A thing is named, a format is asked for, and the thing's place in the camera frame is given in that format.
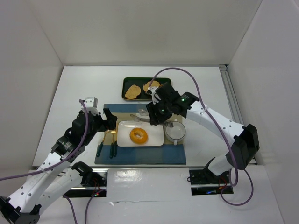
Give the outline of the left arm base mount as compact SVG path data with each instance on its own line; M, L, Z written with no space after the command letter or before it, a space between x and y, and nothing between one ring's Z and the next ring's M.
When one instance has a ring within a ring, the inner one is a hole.
M92 177L90 177L88 183L79 184L76 187L71 188L65 193L69 198L89 198L93 194L95 197L107 196L107 178L108 170L94 170Z

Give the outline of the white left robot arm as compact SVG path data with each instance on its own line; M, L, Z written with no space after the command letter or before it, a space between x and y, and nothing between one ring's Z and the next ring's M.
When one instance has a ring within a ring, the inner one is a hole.
M39 169L30 173L17 191L0 198L0 213L9 223L36 224L40 215L71 188L100 183L101 177L90 166L74 160L96 133L116 127L117 117L108 108L103 111L106 119L82 109Z

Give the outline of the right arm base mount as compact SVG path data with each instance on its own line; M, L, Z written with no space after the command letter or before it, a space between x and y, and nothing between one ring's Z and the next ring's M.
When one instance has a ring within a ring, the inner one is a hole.
M189 177L187 181L191 185L191 195L220 195L233 194L233 188L231 187L228 179L228 171L224 172L220 176L207 177L202 169L189 170Z

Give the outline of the orange bagel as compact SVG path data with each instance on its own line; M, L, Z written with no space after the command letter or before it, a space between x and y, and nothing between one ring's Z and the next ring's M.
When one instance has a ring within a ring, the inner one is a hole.
M144 144L148 140L147 132L142 128L133 128L130 131L130 139L136 144Z

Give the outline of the metal food tongs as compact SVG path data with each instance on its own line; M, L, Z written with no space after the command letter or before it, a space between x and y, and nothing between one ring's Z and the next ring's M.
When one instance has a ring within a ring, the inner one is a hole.
M149 117L149 113L145 110L145 109L138 109L136 114L130 114L131 118L133 118L134 121L142 121L142 122L146 122L146 123L150 123L151 125L157 126L157 125L161 125L164 127L170 127L173 128L174 124L173 121L167 120L164 122L156 122L155 120L152 121Z

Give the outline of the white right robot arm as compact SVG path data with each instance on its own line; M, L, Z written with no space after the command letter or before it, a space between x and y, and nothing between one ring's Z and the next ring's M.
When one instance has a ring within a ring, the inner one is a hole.
M147 93L152 96L146 105L151 125L165 123L172 115L194 121L211 131L228 145L228 152L211 159L205 166L208 175L220 176L232 168L244 170L258 152L259 139L255 126L236 123L206 106L200 99L178 91L166 83L159 87L149 87Z

